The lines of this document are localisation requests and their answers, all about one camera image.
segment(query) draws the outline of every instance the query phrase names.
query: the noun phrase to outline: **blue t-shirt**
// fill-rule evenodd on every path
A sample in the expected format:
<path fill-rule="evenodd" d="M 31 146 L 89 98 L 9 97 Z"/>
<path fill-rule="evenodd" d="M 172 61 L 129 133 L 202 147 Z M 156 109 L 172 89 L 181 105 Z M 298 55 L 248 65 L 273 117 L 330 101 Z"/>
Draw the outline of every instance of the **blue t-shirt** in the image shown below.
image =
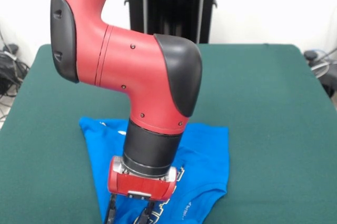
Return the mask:
<path fill-rule="evenodd" d="M 83 117 L 80 126 L 86 139 L 95 188 L 104 222 L 110 193 L 107 179 L 113 156 L 121 156 L 127 120 L 93 120 Z M 173 166 L 178 171 L 172 197 L 157 202 L 150 223 L 202 223 L 214 203 L 226 194 L 229 177 L 228 128 L 188 124 Z M 136 223 L 147 201 L 117 196 L 116 224 Z"/>

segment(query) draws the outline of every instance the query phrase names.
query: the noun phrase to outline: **white wall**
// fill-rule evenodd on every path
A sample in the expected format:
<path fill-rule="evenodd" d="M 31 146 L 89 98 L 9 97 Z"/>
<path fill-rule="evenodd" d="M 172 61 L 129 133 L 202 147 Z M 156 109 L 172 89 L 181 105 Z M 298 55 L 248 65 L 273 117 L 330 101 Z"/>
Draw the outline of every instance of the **white wall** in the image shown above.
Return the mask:
<path fill-rule="evenodd" d="M 50 0 L 1 0 L 0 28 L 31 64 L 50 43 Z M 108 0 L 104 21 L 130 28 L 128 5 Z M 337 0 L 217 0 L 210 43 L 288 43 L 301 50 L 337 46 Z"/>

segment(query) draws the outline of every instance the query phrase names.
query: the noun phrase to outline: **black cylindrical joint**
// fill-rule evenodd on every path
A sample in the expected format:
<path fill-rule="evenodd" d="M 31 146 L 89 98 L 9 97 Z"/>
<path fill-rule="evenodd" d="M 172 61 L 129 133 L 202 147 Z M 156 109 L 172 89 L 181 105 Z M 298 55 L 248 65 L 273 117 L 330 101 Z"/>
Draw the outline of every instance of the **black cylindrical joint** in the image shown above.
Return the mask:
<path fill-rule="evenodd" d="M 123 164 L 144 177 L 163 177 L 171 167 L 182 134 L 164 135 L 148 131 L 129 121 Z"/>

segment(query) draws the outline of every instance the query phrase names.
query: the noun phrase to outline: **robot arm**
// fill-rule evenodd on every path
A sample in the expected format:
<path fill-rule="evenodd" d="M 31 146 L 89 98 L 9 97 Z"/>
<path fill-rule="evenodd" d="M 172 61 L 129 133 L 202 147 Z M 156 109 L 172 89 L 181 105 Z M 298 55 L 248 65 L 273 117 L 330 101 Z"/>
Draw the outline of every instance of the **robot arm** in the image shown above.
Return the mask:
<path fill-rule="evenodd" d="M 111 163 L 108 188 L 115 194 L 136 191 L 151 200 L 165 200 L 173 193 L 173 181 L 165 187 L 158 178 L 172 180 L 171 164 L 199 94 L 200 52 L 184 38 L 147 35 L 104 23 L 105 1 L 51 0 L 54 64 L 69 81 L 129 96 L 124 153 Z M 138 180 L 144 185 L 161 183 L 166 189 L 156 194 L 158 187 L 137 187 Z"/>

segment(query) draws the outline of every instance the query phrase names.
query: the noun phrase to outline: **table surface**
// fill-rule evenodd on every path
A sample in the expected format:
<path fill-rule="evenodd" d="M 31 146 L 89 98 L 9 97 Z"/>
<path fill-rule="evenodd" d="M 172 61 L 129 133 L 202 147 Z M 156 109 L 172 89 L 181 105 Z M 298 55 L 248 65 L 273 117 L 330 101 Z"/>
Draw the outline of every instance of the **table surface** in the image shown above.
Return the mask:
<path fill-rule="evenodd" d="M 205 223 L 336 223 L 337 113 L 292 45 L 200 45 L 192 122 L 228 126 L 228 193 Z M 100 223 L 78 121 L 124 94 L 59 77 L 40 48 L 0 131 L 0 223 Z"/>

